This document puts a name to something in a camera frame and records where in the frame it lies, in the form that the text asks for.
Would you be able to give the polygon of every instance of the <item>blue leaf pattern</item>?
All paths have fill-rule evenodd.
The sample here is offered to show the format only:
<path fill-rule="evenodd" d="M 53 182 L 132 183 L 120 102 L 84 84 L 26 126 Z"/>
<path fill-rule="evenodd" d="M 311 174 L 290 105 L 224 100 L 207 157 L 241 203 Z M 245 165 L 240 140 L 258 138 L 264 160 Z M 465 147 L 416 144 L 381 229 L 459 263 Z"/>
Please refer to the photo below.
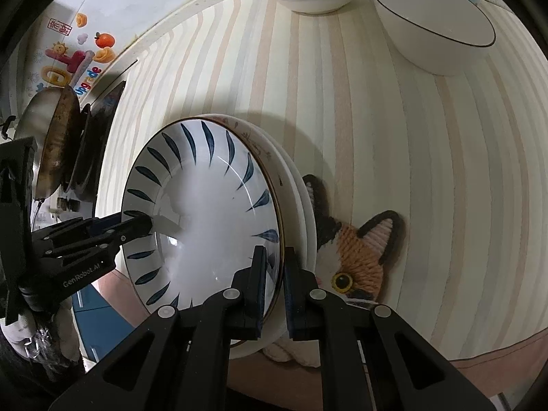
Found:
<path fill-rule="evenodd" d="M 168 162 L 165 160 L 165 158 L 162 156 L 162 154 L 157 150 L 157 149 L 154 149 L 152 147 L 146 147 L 146 149 L 149 151 L 149 153 L 154 157 L 154 159 L 156 159 L 158 162 L 161 163 L 161 165 L 164 166 L 164 168 L 166 170 L 168 170 L 168 173 L 171 174 L 171 171 L 169 171 L 169 164 Z"/>
<path fill-rule="evenodd" d="M 139 285 L 139 284 L 146 284 L 148 283 L 149 281 L 152 281 L 153 279 L 155 279 L 156 275 L 158 274 L 158 272 L 160 271 L 160 269 L 156 269 L 156 270 L 153 270 L 152 272 L 149 272 L 149 273 L 145 273 L 142 277 L 139 277 L 137 279 L 137 281 L 135 282 L 136 285 Z"/>
<path fill-rule="evenodd" d="M 147 167 L 142 167 L 142 166 L 136 166 L 135 167 L 135 170 L 137 170 L 139 173 L 141 173 L 144 177 L 147 177 L 149 178 L 152 182 L 154 182 L 155 184 L 158 184 L 160 187 L 162 186 L 160 180 L 156 177 L 156 175 L 151 171 L 149 170 Z"/>
<path fill-rule="evenodd" d="M 253 176 L 253 171 L 254 171 L 253 160 L 251 159 L 251 154 L 247 153 L 246 174 L 243 175 L 242 183 L 239 185 L 239 187 L 236 190 L 239 190 L 240 188 L 242 188 L 243 185 L 251 179 L 251 177 Z"/>
<path fill-rule="evenodd" d="M 128 256 L 128 260 L 142 260 L 143 258 L 149 257 L 154 253 L 154 250 L 146 250 L 144 252 L 137 252 Z"/>
<path fill-rule="evenodd" d="M 179 161 L 179 165 L 181 166 L 181 168 L 183 168 L 183 164 L 181 163 L 181 153 L 179 153 L 179 148 L 177 148 L 177 144 L 166 133 L 162 133 L 162 136 L 164 136 L 166 144 L 169 148 L 171 148 L 171 151 L 173 151 L 173 154 Z"/>
<path fill-rule="evenodd" d="M 273 228 L 265 232 L 259 233 L 257 235 L 251 235 L 251 236 L 266 239 L 267 241 L 270 241 L 270 242 L 279 242 L 278 232 L 274 230 Z"/>
<path fill-rule="evenodd" d="M 228 165 L 226 166 L 225 174 L 227 173 L 228 169 L 232 165 L 232 161 L 234 160 L 234 142 L 232 141 L 232 137 L 230 137 L 230 134 L 228 134 L 228 130 L 226 130 L 226 142 L 228 142 Z"/>
<path fill-rule="evenodd" d="M 149 198 L 149 196 L 142 192 L 141 190 L 137 190 L 135 188 L 128 188 L 128 193 L 131 193 L 133 196 L 137 196 L 138 198 L 141 198 L 141 199 L 144 199 L 145 201 L 149 201 L 149 202 L 152 202 L 153 204 L 155 204 L 155 202 Z"/>
<path fill-rule="evenodd" d="M 265 206 L 269 202 L 270 202 L 270 192 L 268 191 L 268 189 L 265 189 L 264 192 L 262 192 L 262 195 L 259 198 L 259 200 L 255 204 L 253 204 L 253 207 L 248 208 L 246 211 L 256 209 L 257 207 Z"/>
<path fill-rule="evenodd" d="M 158 292 L 156 292 L 154 295 L 152 295 L 146 302 L 147 306 L 150 306 L 154 303 L 156 303 L 162 296 L 167 292 L 169 288 L 169 283 L 167 283 L 164 287 L 162 287 Z"/>
<path fill-rule="evenodd" d="M 215 152 L 215 140 L 213 139 L 213 134 L 211 134 L 211 131 L 209 131 L 209 128 L 204 121 L 202 121 L 202 130 L 204 130 L 205 141 L 207 142 L 207 147 L 209 148 L 209 166 L 211 166 L 213 153 Z"/>
<path fill-rule="evenodd" d="M 171 303 L 169 303 L 169 305 L 173 306 L 175 309 L 177 309 L 177 306 L 179 306 L 179 295 L 181 295 L 181 294 L 180 293 L 177 294 L 175 299 Z"/>
<path fill-rule="evenodd" d="M 194 158 L 194 165 L 196 165 L 196 144 L 194 143 L 194 138 L 190 134 L 190 131 L 181 124 L 181 128 L 183 128 L 183 133 L 185 133 L 186 140 L 188 141 L 188 144 L 190 145 L 190 149 L 192 151 L 192 157 Z"/>

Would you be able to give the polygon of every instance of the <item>pan handle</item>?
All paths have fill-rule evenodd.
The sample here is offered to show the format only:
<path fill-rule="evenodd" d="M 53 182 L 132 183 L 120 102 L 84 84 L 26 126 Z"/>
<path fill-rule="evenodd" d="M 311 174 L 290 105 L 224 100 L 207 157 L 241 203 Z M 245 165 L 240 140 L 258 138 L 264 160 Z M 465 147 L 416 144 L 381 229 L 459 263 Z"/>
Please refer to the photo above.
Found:
<path fill-rule="evenodd" d="M 10 137 L 8 137 L 8 128 L 14 120 L 15 120 L 15 116 L 11 115 L 2 124 L 2 132 L 0 133 L 0 135 L 2 136 L 2 139 L 5 141 L 10 139 Z"/>

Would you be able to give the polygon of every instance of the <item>ceramic plate with blue pattern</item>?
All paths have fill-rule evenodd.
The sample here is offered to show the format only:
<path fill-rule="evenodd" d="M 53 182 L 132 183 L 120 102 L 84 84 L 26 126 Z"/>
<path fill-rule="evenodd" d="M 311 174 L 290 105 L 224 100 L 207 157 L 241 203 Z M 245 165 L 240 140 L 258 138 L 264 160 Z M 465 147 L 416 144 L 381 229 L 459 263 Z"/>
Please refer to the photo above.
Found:
<path fill-rule="evenodd" d="M 122 200 L 122 219 L 149 215 L 149 236 L 123 245 L 125 264 L 149 312 L 203 303 L 267 249 L 265 314 L 277 296 L 284 249 L 272 183 L 253 151 L 222 124 L 179 120 L 146 144 Z"/>

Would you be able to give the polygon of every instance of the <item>cat ear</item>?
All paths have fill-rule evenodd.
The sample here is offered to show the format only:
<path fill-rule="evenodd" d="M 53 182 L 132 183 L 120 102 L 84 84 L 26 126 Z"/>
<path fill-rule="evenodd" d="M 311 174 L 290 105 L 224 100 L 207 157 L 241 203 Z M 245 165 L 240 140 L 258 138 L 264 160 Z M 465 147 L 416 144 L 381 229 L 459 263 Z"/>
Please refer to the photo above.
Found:
<path fill-rule="evenodd" d="M 306 185 L 306 189 L 309 192 L 310 201 L 312 203 L 312 209 L 314 210 L 314 216 L 316 221 L 319 217 L 329 216 L 329 203 L 327 200 L 327 192 L 322 184 L 321 179 L 314 175 L 306 175 L 302 177 Z"/>
<path fill-rule="evenodd" d="M 372 217 L 356 233 L 379 258 L 382 265 L 395 252 L 403 236 L 404 222 L 395 211 L 387 210 Z"/>

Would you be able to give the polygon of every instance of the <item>screw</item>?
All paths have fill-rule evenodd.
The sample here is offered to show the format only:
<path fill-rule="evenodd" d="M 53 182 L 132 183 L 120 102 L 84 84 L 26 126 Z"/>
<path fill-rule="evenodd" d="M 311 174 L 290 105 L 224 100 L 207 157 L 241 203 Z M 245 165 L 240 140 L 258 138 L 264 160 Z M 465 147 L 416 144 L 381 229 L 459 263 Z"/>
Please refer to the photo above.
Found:
<path fill-rule="evenodd" d="M 158 315 L 160 315 L 161 318 L 173 317 L 173 315 L 175 315 L 175 308 L 173 306 L 162 306 L 158 309 Z"/>
<path fill-rule="evenodd" d="M 388 318 L 390 317 L 391 313 L 392 311 L 390 310 L 390 307 L 385 306 L 384 304 L 380 304 L 379 306 L 375 307 L 375 315 L 377 317 Z"/>
<path fill-rule="evenodd" d="M 225 297 L 227 300 L 235 300 L 239 297 L 239 290 L 234 288 L 226 289 L 223 292 L 223 297 Z"/>
<path fill-rule="evenodd" d="M 313 300 L 325 300 L 327 293 L 323 289 L 313 289 L 310 291 L 310 298 Z"/>

